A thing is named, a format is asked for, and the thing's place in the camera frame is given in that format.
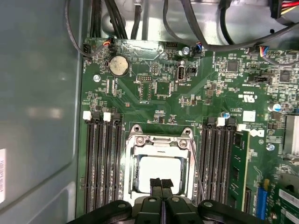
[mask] silver cpu cover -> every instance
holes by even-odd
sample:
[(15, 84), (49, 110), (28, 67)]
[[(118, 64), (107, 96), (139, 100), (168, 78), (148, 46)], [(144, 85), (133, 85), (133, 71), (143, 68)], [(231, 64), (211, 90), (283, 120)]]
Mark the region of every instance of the silver cpu cover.
[(124, 200), (150, 195), (150, 179), (171, 179), (173, 194), (193, 195), (196, 144), (193, 132), (185, 128), (180, 136), (144, 134), (134, 125), (126, 140)]

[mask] screw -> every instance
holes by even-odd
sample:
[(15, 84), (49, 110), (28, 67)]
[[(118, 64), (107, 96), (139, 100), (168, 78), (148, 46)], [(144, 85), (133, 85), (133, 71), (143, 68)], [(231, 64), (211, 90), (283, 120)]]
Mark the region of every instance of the screw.
[(99, 75), (94, 75), (93, 80), (98, 83), (101, 80), (101, 77)]
[(182, 148), (187, 147), (187, 141), (184, 140), (184, 139), (179, 141), (179, 146), (182, 147)]
[(211, 207), (213, 206), (213, 204), (210, 203), (210, 202), (205, 202), (205, 203), (204, 203), (204, 206), (206, 206), (206, 207), (208, 207), (208, 208), (211, 208)]
[(183, 53), (184, 55), (188, 55), (188, 54), (190, 54), (190, 48), (188, 48), (188, 47), (183, 47), (183, 49), (182, 49), (182, 53)]
[(144, 139), (143, 139), (143, 137), (138, 137), (138, 138), (136, 139), (136, 144), (137, 144), (138, 146), (143, 145), (143, 144), (144, 144)]
[(273, 144), (268, 144), (267, 147), (266, 147), (266, 149), (267, 149), (268, 151), (273, 151), (273, 150), (275, 149), (275, 145), (273, 145)]
[(171, 200), (172, 200), (173, 202), (178, 202), (178, 201), (179, 201), (179, 198), (178, 198), (178, 197), (173, 197)]

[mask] electrolytic capacitor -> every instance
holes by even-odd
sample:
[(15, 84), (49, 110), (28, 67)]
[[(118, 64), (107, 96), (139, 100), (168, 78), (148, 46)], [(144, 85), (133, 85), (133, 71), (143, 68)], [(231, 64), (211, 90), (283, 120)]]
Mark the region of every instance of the electrolytic capacitor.
[(229, 119), (229, 118), (230, 118), (230, 114), (229, 114), (229, 112), (227, 112), (227, 111), (223, 111), (223, 112), (221, 112), (220, 116), (221, 116), (222, 118), (225, 118), (225, 119)]
[(280, 104), (270, 104), (268, 106), (268, 110), (270, 112), (279, 112), (281, 110), (281, 105)]

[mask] blue pcie slot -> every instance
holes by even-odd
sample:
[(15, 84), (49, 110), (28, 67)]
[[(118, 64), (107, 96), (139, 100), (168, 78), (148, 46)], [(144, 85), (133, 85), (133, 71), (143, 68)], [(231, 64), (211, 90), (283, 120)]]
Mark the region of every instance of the blue pcie slot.
[(264, 188), (259, 188), (257, 191), (257, 206), (256, 217), (261, 220), (266, 219), (266, 204), (268, 192)]

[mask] barcode sticker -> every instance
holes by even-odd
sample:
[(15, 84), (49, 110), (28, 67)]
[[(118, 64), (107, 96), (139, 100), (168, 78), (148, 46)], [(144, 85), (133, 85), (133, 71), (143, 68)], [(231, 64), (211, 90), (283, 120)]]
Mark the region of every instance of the barcode sticker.
[(299, 219), (297, 219), (295, 216), (293, 216), (290, 212), (285, 211), (285, 217), (290, 219), (293, 223), (299, 224)]
[(0, 203), (5, 200), (5, 149), (0, 149)]
[(299, 199), (295, 198), (294, 196), (286, 193), (285, 191), (279, 189), (279, 196), (285, 199), (287, 202), (291, 203), (292, 205), (299, 208)]

